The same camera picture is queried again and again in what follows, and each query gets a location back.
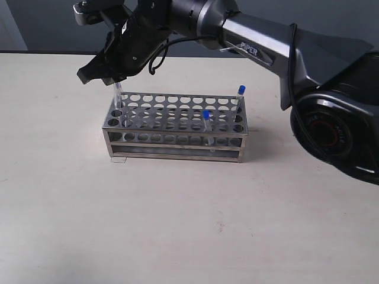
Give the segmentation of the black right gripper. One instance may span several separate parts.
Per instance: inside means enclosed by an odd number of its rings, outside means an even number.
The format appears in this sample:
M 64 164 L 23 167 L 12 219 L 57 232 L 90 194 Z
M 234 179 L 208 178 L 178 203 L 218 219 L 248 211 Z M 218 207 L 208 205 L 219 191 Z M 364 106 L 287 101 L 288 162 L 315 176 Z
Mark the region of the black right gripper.
M 169 28 L 171 1 L 139 1 L 126 30 L 116 35 L 104 53 L 98 53 L 77 76 L 86 85 L 101 79 L 106 86 L 135 76 L 147 65 L 154 52 L 172 34 Z

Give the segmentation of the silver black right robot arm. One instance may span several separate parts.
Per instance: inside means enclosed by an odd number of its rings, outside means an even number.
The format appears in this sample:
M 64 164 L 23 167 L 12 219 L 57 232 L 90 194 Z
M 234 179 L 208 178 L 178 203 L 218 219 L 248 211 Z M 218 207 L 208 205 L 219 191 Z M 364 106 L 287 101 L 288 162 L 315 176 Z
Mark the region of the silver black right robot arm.
M 104 22 L 102 50 L 77 72 L 106 85 L 136 76 L 173 45 L 195 41 L 240 54 L 280 80 L 281 109 L 313 157 L 363 182 L 378 183 L 378 52 L 366 41 L 321 35 L 247 15 L 235 1 L 80 1 L 79 25 Z

